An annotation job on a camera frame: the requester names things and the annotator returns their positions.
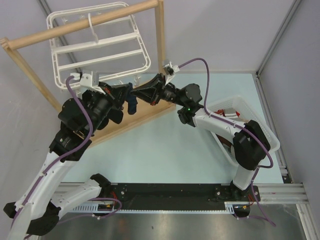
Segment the dark blue sock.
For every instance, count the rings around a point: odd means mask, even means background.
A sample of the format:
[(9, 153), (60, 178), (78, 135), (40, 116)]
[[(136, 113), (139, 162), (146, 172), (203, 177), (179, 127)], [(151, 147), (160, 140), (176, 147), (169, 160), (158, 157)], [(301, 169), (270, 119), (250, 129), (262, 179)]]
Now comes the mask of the dark blue sock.
[(138, 101), (136, 96), (131, 94), (131, 91), (133, 90), (133, 84), (129, 82), (128, 85), (129, 85), (129, 90), (125, 99), (125, 101), (128, 104), (127, 112), (129, 115), (134, 115), (137, 112)]

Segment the black sock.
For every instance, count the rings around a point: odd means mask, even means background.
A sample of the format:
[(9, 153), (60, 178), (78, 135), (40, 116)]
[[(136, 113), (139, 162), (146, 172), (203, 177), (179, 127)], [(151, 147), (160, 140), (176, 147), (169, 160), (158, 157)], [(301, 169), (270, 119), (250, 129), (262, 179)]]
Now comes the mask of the black sock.
[(121, 107), (120, 109), (112, 108), (108, 112), (106, 117), (101, 121), (101, 123), (98, 126), (97, 130), (104, 129), (108, 125), (109, 121), (112, 121), (115, 124), (120, 124), (122, 122), (122, 120), (123, 120), (123, 117), (124, 117), (123, 107)]

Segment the white plastic clip hanger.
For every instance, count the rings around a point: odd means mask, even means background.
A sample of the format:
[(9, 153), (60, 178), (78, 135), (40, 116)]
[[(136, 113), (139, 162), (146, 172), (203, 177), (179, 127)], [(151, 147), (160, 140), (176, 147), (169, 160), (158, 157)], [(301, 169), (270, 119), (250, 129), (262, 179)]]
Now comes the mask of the white plastic clip hanger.
[(101, 82), (114, 82), (147, 72), (151, 59), (134, 15), (120, 17), (50, 39), (55, 85), (66, 89), (66, 78), (95, 71)]

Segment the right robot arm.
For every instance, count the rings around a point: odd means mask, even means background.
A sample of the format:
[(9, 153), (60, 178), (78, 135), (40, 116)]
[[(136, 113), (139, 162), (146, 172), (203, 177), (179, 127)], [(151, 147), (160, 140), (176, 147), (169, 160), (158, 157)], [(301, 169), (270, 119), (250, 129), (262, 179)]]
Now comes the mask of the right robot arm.
[(269, 155), (271, 149), (258, 122), (240, 122), (210, 113), (206, 106), (200, 104), (203, 98), (198, 84), (190, 83), (177, 88), (167, 83), (165, 76), (160, 73), (149, 82), (134, 88), (131, 94), (152, 106), (161, 100), (179, 105), (181, 109), (177, 114), (183, 124), (210, 131), (231, 142), (238, 167), (230, 183), (230, 194), (237, 201), (248, 196), (260, 162)]

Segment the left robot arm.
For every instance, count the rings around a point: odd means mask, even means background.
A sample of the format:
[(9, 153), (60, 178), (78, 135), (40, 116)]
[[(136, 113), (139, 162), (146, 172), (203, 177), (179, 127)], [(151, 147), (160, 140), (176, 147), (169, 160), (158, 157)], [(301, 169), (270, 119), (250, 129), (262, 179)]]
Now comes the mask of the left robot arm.
[(54, 192), (89, 148), (95, 131), (105, 128), (109, 121), (119, 124), (124, 103), (137, 105), (137, 99), (130, 94), (132, 88), (130, 83), (100, 83), (97, 90), (86, 90), (82, 98), (72, 93), (58, 114), (60, 129), (37, 176), (19, 200), (4, 206), (12, 219), (8, 239), (44, 236), (67, 212), (89, 200), (111, 201), (117, 209), (122, 208), (112, 193), (111, 182), (99, 173), (60, 197)]

